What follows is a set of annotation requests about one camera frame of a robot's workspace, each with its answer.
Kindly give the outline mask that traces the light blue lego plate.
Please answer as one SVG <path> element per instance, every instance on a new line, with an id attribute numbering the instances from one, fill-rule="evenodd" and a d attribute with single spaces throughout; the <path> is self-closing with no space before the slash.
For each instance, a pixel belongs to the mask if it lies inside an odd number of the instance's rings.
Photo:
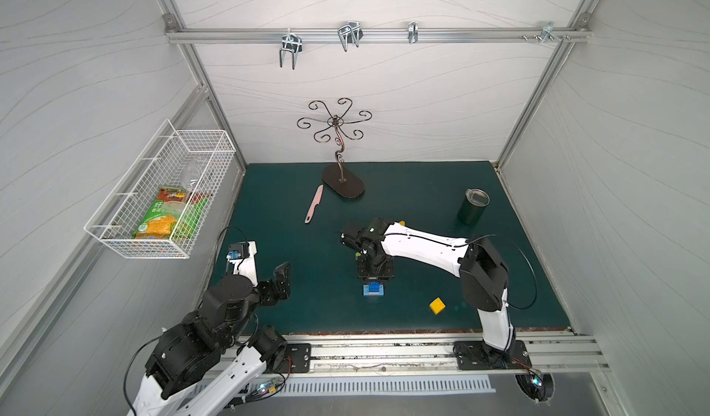
<path id="1" fill-rule="evenodd" d="M 384 286 L 383 284 L 381 284 L 381 285 L 382 285 L 384 288 L 383 288 L 379 293 L 377 293 L 377 292 L 375 292 L 375 293 L 370 293 L 370 292 L 367 290 L 367 287 L 368 287 L 369 284 L 370 284 L 370 283 L 365 284 L 364 287 L 362 288 L 362 294 L 364 294 L 365 297 L 381 297 L 381 296 L 383 296 L 383 295 L 385 294 L 385 286 Z"/>

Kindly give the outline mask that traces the yellow lego brick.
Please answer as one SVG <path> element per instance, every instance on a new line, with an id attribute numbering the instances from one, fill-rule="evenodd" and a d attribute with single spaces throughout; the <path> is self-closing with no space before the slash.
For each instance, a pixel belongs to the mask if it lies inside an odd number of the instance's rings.
<path id="1" fill-rule="evenodd" d="M 442 299 L 436 298 L 429 304 L 429 308 L 434 315 L 438 315 L 440 314 L 440 312 L 443 312 L 443 310 L 445 310 L 446 305 L 442 301 Z"/>

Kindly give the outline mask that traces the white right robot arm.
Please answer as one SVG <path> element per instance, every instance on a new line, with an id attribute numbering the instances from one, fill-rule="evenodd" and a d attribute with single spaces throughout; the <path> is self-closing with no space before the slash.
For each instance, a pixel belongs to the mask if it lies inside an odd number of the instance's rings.
<path id="1" fill-rule="evenodd" d="M 340 241 L 355 251 L 358 277 L 364 283 L 392 279 L 396 258 L 427 264 L 460 279 L 463 299 L 477 310 L 483 336 L 480 341 L 453 345 L 459 369 L 532 371 L 510 319 L 510 268 L 489 235 L 449 238 L 375 218 L 367 227 L 347 225 Z"/>

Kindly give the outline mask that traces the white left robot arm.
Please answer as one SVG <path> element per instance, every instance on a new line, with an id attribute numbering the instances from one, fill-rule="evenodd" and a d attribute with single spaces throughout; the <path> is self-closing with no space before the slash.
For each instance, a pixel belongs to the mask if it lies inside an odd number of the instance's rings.
<path id="1" fill-rule="evenodd" d="M 260 306 L 290 297 L 290 264 L 266 281 L 242 274 L 223 277 L 200 306 L 153 338 L 132 415 L 216 415 L 280 393 L 290 379 L 288 343 L 275 327 L 256 327 L 239 338 Z"/>

